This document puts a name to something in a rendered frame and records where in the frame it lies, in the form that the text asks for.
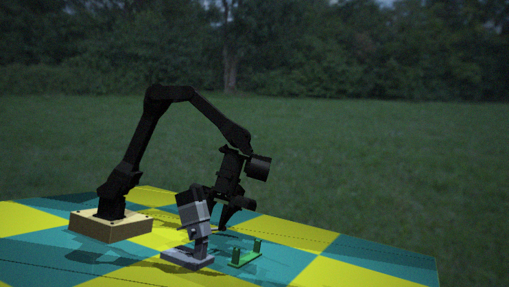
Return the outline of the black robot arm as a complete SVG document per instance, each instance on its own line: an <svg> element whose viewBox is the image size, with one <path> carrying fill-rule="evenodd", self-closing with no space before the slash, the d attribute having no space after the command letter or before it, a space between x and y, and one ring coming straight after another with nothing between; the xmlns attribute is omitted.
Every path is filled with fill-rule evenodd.
<svg viewBox="0 0 509 287"><path fill-rule="evenodd" d="M189 101L203 115L212 121L223 136L234 148L250 157L239 154L238 150L229 148L227 144L219 148L224 153L221 169L241 174L246 160L244 172L247 177L260 181L267 181L270 171L271 157L264 157L253 152L250 145L251 135L248 130L227 118L199 91L191 86L163 86L152 84L147 88L143 102L143 115L123 156L123 159L112 170L107 181L97 188L99 204L95 218L109 221L125 218L125 199L123 195L139 184L143 175L139 171L139 164L158 120L167 111L171 103Z"/></svg>

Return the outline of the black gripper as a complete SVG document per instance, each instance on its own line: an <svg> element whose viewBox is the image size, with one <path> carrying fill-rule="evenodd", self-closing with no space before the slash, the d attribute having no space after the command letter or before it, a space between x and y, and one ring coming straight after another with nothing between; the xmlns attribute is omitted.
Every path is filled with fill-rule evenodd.
<svg viewBox="0 0 509 287"><path fill-rule="evenodd" d="M222 208L222 214L218 226L218 231L221 231L224 228L225 224L230 219L230 217L235 212L239 210L241 211L242 207L245 209L255 211L257 207L257 202L245 196L234 195L237 183L240 183L241 181L241 179L239 179L240 174L220 168L220 171L219 172L217 171L215 175L217 175L215 187L212 186L210 188L205 185L192 183L189 187L189 190L193 188L203 187L210 217L213 211L213 207L217 203L217 201L214 201L214 198L228 201L228 204L224 204ZM221 195L219 195L220 193ZM228 197L225 197L225 194Z"/></svg>

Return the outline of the green flat plate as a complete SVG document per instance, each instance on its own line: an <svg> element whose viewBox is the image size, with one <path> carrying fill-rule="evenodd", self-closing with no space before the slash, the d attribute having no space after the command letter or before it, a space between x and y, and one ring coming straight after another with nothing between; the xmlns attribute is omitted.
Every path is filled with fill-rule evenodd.
<svg viewBox="0 0 509 287"><path fill-rule="evenodd" d="M234 268L240 268L240 267L244 266L245 264L247 264L247 263L253 261L254 259L258 258L259 256L261 256L262 255L262 253L260 252L261 242L262 242L262 239L260 239L260 241L259 241L259 240L256 240L256 238L254 238L253 250L243 254L242 256L240 256L241 248L236 249L236 247L234 246L232 260L230 262L228 262L227 265L232 266Z"/></svg>

